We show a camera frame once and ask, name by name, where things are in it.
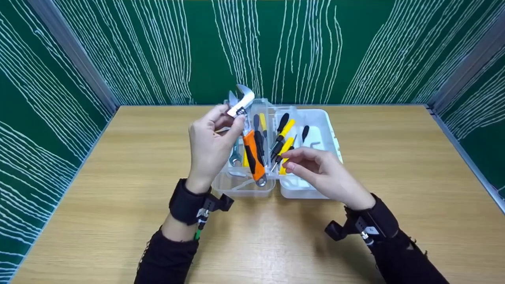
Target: wrist-mounted device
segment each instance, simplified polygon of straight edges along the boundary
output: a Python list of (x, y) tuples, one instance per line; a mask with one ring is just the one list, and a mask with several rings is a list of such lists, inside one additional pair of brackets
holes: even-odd
[(367, 246), (396, 236), (398, 221), (380, 198), (375, 194), (372, 196), (375, 199), (374, 207), (355, 211), (346, 206), (344, 208), (347, 220), (344, 226), (332, 220), (324, 232), (334, 241), (342, 240), (349, 234), (359, 234)]
[(174, 219), (187, 225), (199, 223), (198, 229), (201, 230), (209, 212), (230, 210), (233, 199), (224, 194), (218, 199), (212, 195), (211, 187), (206, 193), (194, 194), (186, 188), (186, 180), (179, 180), (168, 205)]

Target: wooden table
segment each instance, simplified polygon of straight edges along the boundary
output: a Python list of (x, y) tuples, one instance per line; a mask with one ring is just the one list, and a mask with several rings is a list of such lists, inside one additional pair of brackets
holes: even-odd
[[(451, 283), (503, 283), (503, 215), (422, 106), (324, 106), (344, 164)], [(13, 283), (132, 283), (189, 170), (188, 124), (209, 107), (121, 107)], [(279, 189), (210, 216), (189, 283), (370, 283), (358, 236), (323, 232), (342, 205)]]

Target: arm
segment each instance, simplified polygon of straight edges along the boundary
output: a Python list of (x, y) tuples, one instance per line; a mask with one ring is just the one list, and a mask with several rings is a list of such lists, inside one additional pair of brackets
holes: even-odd
[[(199, 196), (208, 187), (195, 185), (188, 179), (184, 190)], [(153, 234), (137, 268), (135, 284), (184, 283), (198, 249), (196, 224), (187, 225), (168, 214), (161, 228)]]
[(388, 284), (447, 283), (410, 238), (399, 229), (391, 211), (344, 168), (330, 152), (301, 147), (282, 154), (287, 173), (293, 173), (326, 197), (346, 205), (347, 222), (341, 227), (330, 223), (326, 232), (336, 241), (347, 233), (362, 235)]
[[(218, 105), (189, 126), (191, 170), (180, 180), (170, 200), (171, 213), (153, 234), (140, 260), (135, 284), (184, 283), (198, 249), (197, 215), (210, 194), (214, 178), (228, 161), (233, 144), (244, 128), (244, 117), (226, 115)], [(225, 134), (216, 134), (225, 126)]]
[(387, 283), (448, 283), (442, 274), (421, 252), (416, 244), (398, 226), (396, 218), (377, 197), (372, 206), (367, 206), (363, 201), (360, 210), (347, 208), (348, 217), (351, 219), (362, 217), (367, 225), (378, 225), (380, 231), (390, 232), (390, 238), (381, 235), (369, 235), (373, 242), (367, 243), (368, 248), (375, 257), (377, 267)]

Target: green cable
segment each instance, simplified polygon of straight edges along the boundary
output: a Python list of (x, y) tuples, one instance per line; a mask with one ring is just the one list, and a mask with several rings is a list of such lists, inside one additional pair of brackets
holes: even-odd
[(199, 240), (200, 239), (200, 232), (201, 230), (196, 230), (196, 233), (194, 234), (194, 239)]

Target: toolbox compartment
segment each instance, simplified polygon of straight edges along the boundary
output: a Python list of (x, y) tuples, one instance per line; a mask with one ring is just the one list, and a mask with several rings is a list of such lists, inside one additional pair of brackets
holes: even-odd
[[(288, 137), (295, 137), (293, 146), (295, 148), (306, 146), (311, 143), (313, 148), (327, 150), (336, 155), (340, 161), (342, 157), (338, 140), (334, 135), (328, 114), (321, 109), (297, 109), (295, 106), (274, 106), (267, 99), (255, 99), (249, 113), (251, 125), (254, 125), (254, 115), (263, 113), (266, 118), (267, 138), (263, 143), (265, 161), (265, 171), (267, 173), (267, 183), (265, 186), (257, 186), (252, 179), (249, 167), (234, 166), (226, 163), (218, 176), (212, 183), (212, 188), (220, 194), (226, 194), (231, 197), (267, 197), (275, 187), (276, 181), (280, 181), (281, 194), (286, 198), (300, 199), (324, 199), (314, 187), (303, 179), (293, 175), (279, 175), (280, 166), (271, 172), (274, 163), (270, 160), (270, 147), (277, 137), (277, 127), (281, 117), (289, 113), (289, 119), (294, 119), (295, 124), (286, 134)], [(302, 144), (301, 134), (305, 125), (310, 127), (309, 134)], [(238, 141), (238, 153), (243, 156), (243, 142), (241, 138)]]

